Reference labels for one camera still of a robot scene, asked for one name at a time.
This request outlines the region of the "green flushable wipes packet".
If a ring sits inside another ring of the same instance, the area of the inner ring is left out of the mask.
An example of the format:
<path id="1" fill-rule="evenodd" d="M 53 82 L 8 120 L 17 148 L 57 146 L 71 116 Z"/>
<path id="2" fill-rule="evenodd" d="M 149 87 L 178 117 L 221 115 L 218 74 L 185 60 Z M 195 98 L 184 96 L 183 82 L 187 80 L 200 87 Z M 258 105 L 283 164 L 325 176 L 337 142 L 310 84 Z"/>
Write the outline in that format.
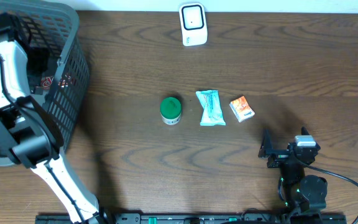
<path id="1" fill-rule="evenodd" d="M 197 91 L 196 96 L 203 108 L 201 126 L 225 126 L 226 122 L 221 109 L 219 92 L 217 90 Z"/>

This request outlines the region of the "red chocolate bar wrapper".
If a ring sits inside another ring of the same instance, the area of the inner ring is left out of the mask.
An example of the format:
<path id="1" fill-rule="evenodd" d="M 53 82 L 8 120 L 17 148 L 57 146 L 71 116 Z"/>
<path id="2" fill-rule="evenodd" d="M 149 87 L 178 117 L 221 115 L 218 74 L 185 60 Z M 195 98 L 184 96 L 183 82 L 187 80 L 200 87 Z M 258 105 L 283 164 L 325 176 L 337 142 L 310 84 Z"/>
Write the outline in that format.
<path id="1" fill-rule="evenodd" d="M 55 78 L 54 76 L 43 77 L 41 79 L 40 86 L 44 90 L 49 90 L 53 84 L 54 78 Z M 76 78 L 72 77 L 71 75 L 67 77 L 62 77 L 58 82 L 58 86 L 62 88 L 68 87 L 69 85 L 76 85 Z"/>

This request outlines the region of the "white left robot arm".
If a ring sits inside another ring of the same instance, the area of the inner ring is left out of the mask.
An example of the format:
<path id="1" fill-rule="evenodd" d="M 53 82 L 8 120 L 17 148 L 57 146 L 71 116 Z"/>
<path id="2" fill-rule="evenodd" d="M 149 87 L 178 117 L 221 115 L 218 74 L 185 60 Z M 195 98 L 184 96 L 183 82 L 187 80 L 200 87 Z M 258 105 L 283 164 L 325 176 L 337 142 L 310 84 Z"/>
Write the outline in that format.
<path id="1" fill-rule="evenodd" d="M 58 126 L 32 96 L 50 52 L 31 46 L 31 38 L 17 16 L 0 14 L 0 156 L 45 181 L 72 223 L 113 223 L 71 168 Z"/>

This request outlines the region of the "orange tissue packet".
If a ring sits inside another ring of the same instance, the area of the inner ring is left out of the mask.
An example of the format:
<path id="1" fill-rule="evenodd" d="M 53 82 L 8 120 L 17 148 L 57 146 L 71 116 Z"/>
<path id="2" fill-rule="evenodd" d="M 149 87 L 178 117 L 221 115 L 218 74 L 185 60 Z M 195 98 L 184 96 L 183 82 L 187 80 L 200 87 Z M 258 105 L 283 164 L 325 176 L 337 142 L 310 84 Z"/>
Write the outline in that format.
<path id="1" fill-rule="evenodd" d="M 252 118 L 255 115 L 254 110 L 248 104 L 245 96 L 232 100 L 229 106 L 239 123 Z"/>

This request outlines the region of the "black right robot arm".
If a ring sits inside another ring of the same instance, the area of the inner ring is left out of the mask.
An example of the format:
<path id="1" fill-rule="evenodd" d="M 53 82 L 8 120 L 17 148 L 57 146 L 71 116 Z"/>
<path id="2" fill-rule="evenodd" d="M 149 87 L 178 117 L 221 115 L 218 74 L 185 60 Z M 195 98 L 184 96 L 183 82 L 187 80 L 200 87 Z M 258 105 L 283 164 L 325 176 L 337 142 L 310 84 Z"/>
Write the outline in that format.
<path id="1" fill-rule="evenodd" d="M 258 157 L 267 159 L 268 168 L 280 170 L 278 191 L 287 204 L 288 211 L 284 214 L 287 223 L 295 217 L 317 215 L 326 208 L 326 179 L 305 174 L 305 167 L 315 161 L 320 149 L 306 128 L 301 128 L 301 134 L 286 149 L 275 149 L 269 132 L 263 131 Z"/>

